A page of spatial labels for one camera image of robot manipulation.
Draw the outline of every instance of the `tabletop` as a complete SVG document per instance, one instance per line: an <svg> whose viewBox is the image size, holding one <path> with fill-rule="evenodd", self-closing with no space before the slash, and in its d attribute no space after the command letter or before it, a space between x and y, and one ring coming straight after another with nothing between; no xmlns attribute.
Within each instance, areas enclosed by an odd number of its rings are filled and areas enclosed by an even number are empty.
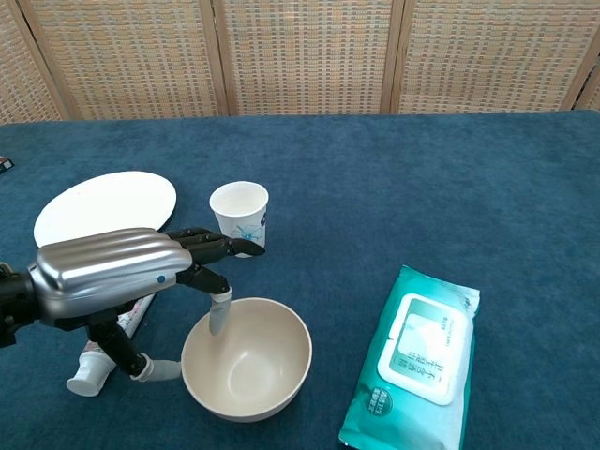
<svg viewBox="0 0 600 450"><path fill-rule="evenodd" d="M215 417L181 379L115 371L65 387L86 341L40 323L0 350L3 448L341 448L338 432L402 264L481 290L465 449L600 448L600 113L219 117L0 127L0 261L35 258L36 218L91 177L139 170L177 191L169 229L218 225L234 180L270 194L266 254L211 265L234 298L293 308L313 340L296 399L255 424ZM179 359L208 297L158 294L135 335Z"/></svg>

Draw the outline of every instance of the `white plastic lid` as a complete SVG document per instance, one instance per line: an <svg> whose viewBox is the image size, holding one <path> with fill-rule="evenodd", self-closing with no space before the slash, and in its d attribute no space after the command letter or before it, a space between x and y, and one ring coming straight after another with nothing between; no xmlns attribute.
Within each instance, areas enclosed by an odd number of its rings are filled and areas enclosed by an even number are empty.
<svg viewBox="0 0 600 450"><path fill-rule="evenodd" d="M115 363L104 353L82 353L79 370L73 378L67 380L67 389L78 396L95 397L114 367Z"/></svg>

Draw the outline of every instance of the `white plate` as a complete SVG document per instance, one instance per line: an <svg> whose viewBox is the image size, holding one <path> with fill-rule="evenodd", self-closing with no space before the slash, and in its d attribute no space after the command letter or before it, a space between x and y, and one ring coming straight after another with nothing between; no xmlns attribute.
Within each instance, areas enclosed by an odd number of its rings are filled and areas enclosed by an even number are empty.
<svg viewBox="0 0 600 450"><path fill-rule="evenodd" d="M148 172L101 175L67 189L41 211L34 227L39 247L123 228L158 230L177 195L169 180Z"/></svg>

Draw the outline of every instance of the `white tube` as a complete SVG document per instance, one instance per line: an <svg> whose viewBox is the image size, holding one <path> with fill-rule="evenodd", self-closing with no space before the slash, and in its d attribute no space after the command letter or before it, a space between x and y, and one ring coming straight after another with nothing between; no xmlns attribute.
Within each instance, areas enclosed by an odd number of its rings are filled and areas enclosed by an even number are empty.
<svg viewBox="0 0 600 450"><path fill-rule="evenodd" d="M118 324L130 338L154 296L153 293L146 295L136 302L131 311L119 316ZM88 340L79 357L79 370L73 378L67 380L67 389L80 396L95 397L115 367L116 364L109 355L102 351L96 342Z"/></svg>

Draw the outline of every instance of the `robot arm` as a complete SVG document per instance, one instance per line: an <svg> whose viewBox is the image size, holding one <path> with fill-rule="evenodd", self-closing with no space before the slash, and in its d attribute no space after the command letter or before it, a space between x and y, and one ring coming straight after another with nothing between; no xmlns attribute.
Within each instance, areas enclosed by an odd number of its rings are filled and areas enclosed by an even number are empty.
<svg viewBox="0 0 600 450"><path fill-rule="evenodd" d="M120 368L139 377L152 362L118 326L118 315L176 283L228 292L227 279L204 265L242 252L264 249L202 228L127 229L42 247L24 273L0 264L0 347L14 344L16 330L34 320L67 331L86 326Z"/></svg>

